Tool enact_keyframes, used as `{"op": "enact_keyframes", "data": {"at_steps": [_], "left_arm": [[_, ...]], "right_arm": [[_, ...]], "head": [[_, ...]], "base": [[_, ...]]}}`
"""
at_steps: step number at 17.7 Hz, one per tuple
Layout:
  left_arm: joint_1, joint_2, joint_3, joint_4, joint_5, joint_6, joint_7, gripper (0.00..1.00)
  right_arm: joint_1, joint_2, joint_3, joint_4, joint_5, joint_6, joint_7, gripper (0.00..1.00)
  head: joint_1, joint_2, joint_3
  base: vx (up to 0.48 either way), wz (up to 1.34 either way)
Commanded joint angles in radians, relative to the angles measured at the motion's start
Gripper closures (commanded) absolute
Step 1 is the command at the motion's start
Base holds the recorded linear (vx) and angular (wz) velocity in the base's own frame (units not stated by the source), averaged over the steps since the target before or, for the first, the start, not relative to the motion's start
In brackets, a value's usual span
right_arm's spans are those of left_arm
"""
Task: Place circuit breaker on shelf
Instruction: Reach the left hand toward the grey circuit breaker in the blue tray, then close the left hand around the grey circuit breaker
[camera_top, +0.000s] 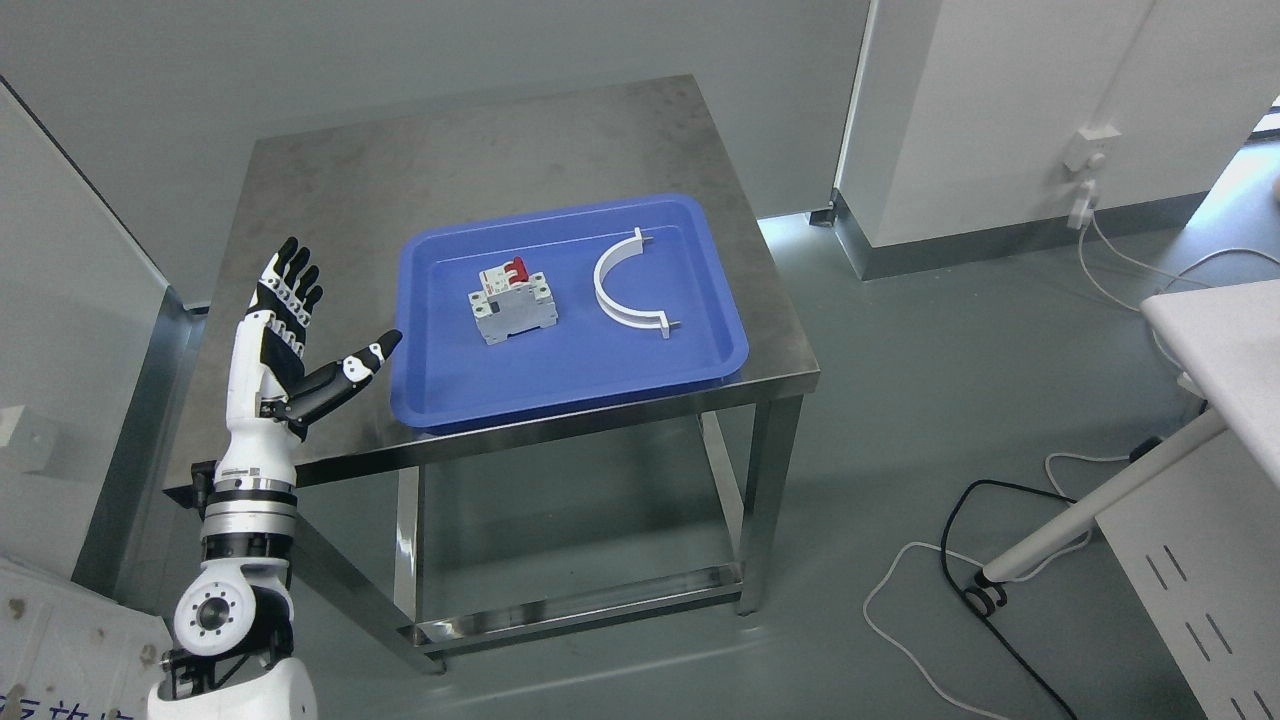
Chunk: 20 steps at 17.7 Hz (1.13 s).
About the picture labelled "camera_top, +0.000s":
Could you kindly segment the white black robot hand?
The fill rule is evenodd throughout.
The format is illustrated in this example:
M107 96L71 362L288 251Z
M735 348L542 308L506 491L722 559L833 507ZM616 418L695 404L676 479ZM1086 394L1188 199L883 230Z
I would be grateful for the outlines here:
M402 340L390 329L306 372L308 329L323 296L317 278L310 250L288 237L253 286L236 328L225 414L230 443L216 465L218 484L294 484L294 454L310 427L367 387Z

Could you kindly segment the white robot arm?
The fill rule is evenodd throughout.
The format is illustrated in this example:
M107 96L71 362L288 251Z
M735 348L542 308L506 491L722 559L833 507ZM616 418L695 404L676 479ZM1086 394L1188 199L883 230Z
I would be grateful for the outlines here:
M174 646L150 689L146 719L316 719L317 696L294 656L291 551L298 520L291 483L191 469L201 571L180 596Z

